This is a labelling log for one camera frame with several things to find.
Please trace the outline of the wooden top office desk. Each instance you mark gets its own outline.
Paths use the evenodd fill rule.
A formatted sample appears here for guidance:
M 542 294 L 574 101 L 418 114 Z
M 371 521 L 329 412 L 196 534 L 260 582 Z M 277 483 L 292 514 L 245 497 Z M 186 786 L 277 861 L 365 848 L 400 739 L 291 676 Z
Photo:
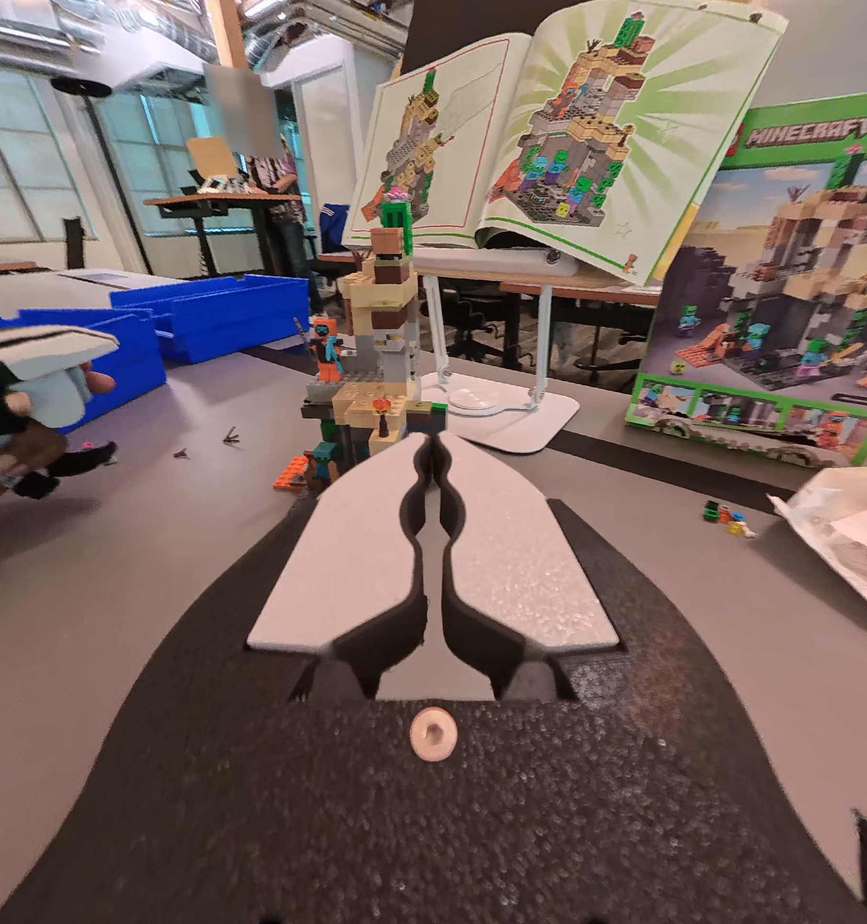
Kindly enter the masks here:
M 515 295 L 538 296 L 543 288 L 552 289 L 553 296 L 580 301 L 599 301 L 655 308 L 663 288 L 658 286 L 613 285 L 606 287 L 563 285 L 561 283 L 499 283 L 502 292 Z

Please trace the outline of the black floor lamp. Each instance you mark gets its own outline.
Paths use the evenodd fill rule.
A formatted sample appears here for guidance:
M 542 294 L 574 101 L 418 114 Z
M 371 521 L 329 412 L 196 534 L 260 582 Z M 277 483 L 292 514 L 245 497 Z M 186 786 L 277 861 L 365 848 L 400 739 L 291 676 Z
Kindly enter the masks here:
M 131 210 L 128 194 L 125 191 L 120 180 L 117 165 L 113 153 L 109 147 L 104 129 L 97 114 L 93 100 L 104 100 L 112 94 L 112 88 L 103 83 L 79 76 L 62 76 L 52 77 L 50 80 L 54 90 L 75 97 L 82 103 L 82 109 L 90 122 L 96 144 L 102 154 L 105 170 L 109 180 L 116 191 L 116 197 L 119 201 L 120 211 L 129 227 L 130 235 L 133 239 L 135 248 L 140 256 L 141 263 L 148 274 L 153 274 L 153 267 L 149 260 L 146 249 L 143 245 L 141 231 L 135 221 L 134 214 Z

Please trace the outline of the person's left hand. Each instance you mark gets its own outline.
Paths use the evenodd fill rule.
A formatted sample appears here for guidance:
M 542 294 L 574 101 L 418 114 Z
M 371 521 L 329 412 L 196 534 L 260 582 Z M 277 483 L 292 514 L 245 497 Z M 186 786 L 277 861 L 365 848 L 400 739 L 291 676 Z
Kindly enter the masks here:
M 0 447 L 0 497 L 9 490 L 5 484 L 8 479 L 21 479 L 46 469 L 68 451 L 63 435 L 30 420 L 32 401 L 28 395 L 10 391 L 3 399 L 15 416 L 25 419 L 26 427 Z

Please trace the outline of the orange toy minifigure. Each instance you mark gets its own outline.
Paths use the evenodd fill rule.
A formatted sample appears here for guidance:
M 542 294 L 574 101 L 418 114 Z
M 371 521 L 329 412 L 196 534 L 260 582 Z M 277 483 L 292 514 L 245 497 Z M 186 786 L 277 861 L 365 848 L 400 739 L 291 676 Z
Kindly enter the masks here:
M 309 332 L 305 331 L 297 317 L 292 320 L 302 344 L 316 362 L 319 381 L 326 384 L 340 383 L 344 372 L 338 355 L 342 341 L 338 336 L 336 320 L 318 316 L 312 320 Z

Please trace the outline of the open instruction booklet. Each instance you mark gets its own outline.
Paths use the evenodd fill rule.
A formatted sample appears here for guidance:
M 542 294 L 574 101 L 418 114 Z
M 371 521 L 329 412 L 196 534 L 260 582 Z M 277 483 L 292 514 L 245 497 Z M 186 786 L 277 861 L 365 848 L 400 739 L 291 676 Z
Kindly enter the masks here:
M 647 284 L 786 32 L 753 2 L 417 2 L 375 93 L 344 243 L 401 191 L 423 246 L 501 234 Z

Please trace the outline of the blue plastic bin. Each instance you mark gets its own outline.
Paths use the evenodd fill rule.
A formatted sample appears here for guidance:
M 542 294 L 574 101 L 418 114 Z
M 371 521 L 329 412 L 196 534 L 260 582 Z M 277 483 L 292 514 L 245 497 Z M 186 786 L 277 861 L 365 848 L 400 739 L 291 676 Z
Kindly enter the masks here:
M 112 291 L 109 302 L 150 311 L 162 357 L 185 364 L 296 337 L 310 316 L 305 279 L 258 274 Z
M 0 317 L 0 329 L 37 325 L 70 325 L 116 337 L 117 351 L 93 361 L 93 369 L 115 380 L 115 388 L 94 397 L 81 420 L 59 433 L 103 416 L 166 383 L 166 372 L 156 337 L 153 315 L 144 308 L 25 308 L 8 319 Z

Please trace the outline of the green toy set box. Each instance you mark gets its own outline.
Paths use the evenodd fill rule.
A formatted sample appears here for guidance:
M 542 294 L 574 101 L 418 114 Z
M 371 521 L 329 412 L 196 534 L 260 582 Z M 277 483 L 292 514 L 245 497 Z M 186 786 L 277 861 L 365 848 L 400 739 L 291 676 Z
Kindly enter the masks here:
M 663 279 L 637 430 L 867 461 L 867 93 L 743 117 Z

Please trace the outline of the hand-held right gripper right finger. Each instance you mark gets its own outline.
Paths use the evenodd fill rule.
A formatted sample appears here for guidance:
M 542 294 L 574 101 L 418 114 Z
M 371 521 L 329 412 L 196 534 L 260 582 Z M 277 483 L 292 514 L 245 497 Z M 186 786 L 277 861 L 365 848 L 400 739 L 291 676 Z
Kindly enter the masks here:
M 501 699 L 525 664 L 554 695 L 568 656 L 606 654 L 620 636 L 554 509 L 516 469 L 454 433 L 434 442 L 448 535 L 441 611 L 451 653 Z

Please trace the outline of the white book stand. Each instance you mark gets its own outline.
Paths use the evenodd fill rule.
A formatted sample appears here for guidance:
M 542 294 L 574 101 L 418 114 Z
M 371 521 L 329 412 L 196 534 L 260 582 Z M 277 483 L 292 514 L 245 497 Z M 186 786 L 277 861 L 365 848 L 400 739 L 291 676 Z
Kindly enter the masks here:
M 541 451 L 578 410 L 573 398 L 547 393 L 551 366 L 552 295 L 578 261 L 555 249 L 415 247 L 414 268 L 423 278 L 435 371 L 420 378 L 421 399 L 446 405 L 446 428 L 484 447 L 515 455 Z M 440 281 L 446 278 L 509 282 L 519 275 L 539 296 L 535 383 L 529 388 L 451 371 L 446 348 Z

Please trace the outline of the white crumpled paper bag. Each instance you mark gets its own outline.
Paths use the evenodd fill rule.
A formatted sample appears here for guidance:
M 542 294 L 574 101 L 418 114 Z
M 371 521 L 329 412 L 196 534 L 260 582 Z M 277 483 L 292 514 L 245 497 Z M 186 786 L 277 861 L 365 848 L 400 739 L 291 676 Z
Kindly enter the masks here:
M 774 512 L 867 602 L 867 468 L 826 468 Z

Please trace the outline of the beige flat panel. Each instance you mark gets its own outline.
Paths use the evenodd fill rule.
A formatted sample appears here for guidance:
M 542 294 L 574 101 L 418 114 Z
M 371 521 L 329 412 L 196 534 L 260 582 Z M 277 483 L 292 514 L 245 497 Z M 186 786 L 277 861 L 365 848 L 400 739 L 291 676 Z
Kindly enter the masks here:
M 186 141 L 194 170 L 202 178 L 197 192 L 243 193 L 246 189 L 229 145 L 217 136 Z

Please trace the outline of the wooden pillar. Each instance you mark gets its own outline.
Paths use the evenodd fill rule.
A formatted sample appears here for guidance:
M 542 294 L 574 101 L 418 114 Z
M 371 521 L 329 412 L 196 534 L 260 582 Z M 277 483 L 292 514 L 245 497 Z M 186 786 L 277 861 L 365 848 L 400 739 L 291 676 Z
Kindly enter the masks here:
M 238 1 L 204 1 L 217 60 L 221 66 L 249 70 Z

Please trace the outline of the toy brick tower model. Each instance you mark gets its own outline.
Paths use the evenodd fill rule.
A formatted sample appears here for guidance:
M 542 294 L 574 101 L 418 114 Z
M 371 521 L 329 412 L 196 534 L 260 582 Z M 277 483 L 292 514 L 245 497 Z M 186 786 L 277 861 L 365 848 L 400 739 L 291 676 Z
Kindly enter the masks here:
M 316 374 L 301 406 L 304 419 L 320 423 L 318 444 L 338 444 L 339 477 L 409 433 L 438 433 L 446 425 L 446 405 L 421 399 L 417 375 L 421 311 L 406 181 L 383 191 L 379 206 L 380 225 L 370 230 L 370 253 L 358 271 L 341 280 L 346 334 L 338 331 L 337 323 L 336 327 L 342 341 L 338 355 L 343 379 L 320 382 L 313 359 Z M 352 347 L 346 336 L 352 338 Z M 392 402 L 386 415 L 389 436 L 384 440 L 371 408 L 371 401 L 382 396 Z M 289 461 L 273 483 L 275 491 L 323 492 L 312 486 L 315 447 Z

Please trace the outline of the cluster of small loose bricks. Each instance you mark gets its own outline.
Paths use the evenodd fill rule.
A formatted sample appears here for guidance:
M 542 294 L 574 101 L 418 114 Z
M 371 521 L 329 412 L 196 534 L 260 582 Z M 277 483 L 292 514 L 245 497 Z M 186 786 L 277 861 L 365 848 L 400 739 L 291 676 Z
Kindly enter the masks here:
M 725 503 L 708 500 L 705 502 L 702 518 L 707 523 L 721 526 L 731 535 L 744 539 L 757 537 L 746 516 Z

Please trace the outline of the glass window wall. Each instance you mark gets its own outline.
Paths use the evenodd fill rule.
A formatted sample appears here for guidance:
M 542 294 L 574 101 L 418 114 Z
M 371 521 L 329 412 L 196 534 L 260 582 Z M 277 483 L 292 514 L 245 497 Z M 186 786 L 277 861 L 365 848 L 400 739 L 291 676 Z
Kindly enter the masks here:
M 165 221 L 142 202 L 177 194 L 191 183 L 186 142 L 215 132 L 211 108 L 132 91 L 94 102 L 93 111 L 143 236 L 172 237 L 189 229 L 186 221 Z M 0 243 L 59 242 L 62 221 L 75 216 L 97 237 L 73 163 L 50 125 L 40 80 L 0 70 Z

